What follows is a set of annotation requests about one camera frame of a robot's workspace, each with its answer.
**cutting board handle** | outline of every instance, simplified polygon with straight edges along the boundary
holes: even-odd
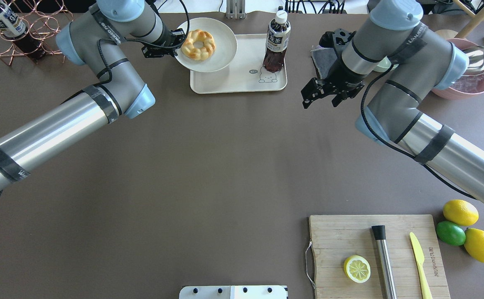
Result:
[[[310,277],[310,275],[308,274],[308,250],[312,248],[312,240],[310,240],[310,242],[308,242],[308,247],[307,249],[305,250],[305,269],[307,271],[307,277],[308,279],[310,280],[310,283],[312,284],[312,288],[316,289],[316,283],[314,282],[314,280]]]

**bottle label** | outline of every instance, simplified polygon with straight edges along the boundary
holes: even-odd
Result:
[[[0,13],[0,31],[7,37],[17,37],[26,30],[26,24],[9,6]]]
[[[273,52],[282,52],[288,46],[288,40],[290,39],[290,28],[285,32],[276,32],[268,26],[268,39],[266,40],[266,47]]]

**donut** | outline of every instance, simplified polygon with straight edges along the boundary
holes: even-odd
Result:
[[[201,48],[194,47],[194,42],[203,42]],[[181,46],[181,51],[190,59],[206,60],[216,50],[216,43],[209,32],[200,29],[192,30],[187,34],[187,39]]]

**plastic bottle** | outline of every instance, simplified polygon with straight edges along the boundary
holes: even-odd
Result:
[[[20,51],[32,60],[39,60],[46,55],[41,47],[42,41],[34,39],[29,34],[26,23],[2,0],[0,0],[0,31],[5,39],[14,43]]]
[[[275,18],[268,25],[268,38],[266,40],[266,55],[263,65],[269,72],[278,72],[284,66],[284,55],[290,39],[290,22],[288,13],[277,11]]]

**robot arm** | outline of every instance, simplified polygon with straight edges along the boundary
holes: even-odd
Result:
[[[307,108],[318,98],[337,94],[337,106],[356,96],[362,79],[387,56],[399,67],[365,108],[369,127],[363,117],[356,127],[375,141],[398,144],[484,203],[484,151],[417,109],[432,88],[449,87],[468,66],[462,51],[420,22],[422,14],[414,0],[382,0],[347,39],[328,76],[313,78],[304,87],[303,104]]]
[[[142,48],[146,57],[174,56],[185,39],[182,29],[168,30],[155,7],[144,0],[97,0],[90,13],[69,23],[57,36],[58,46],[103,81],[0,138],[0,191],[118,116],[134,118],[155,103],[118,47],[128,35],[147,44]]]

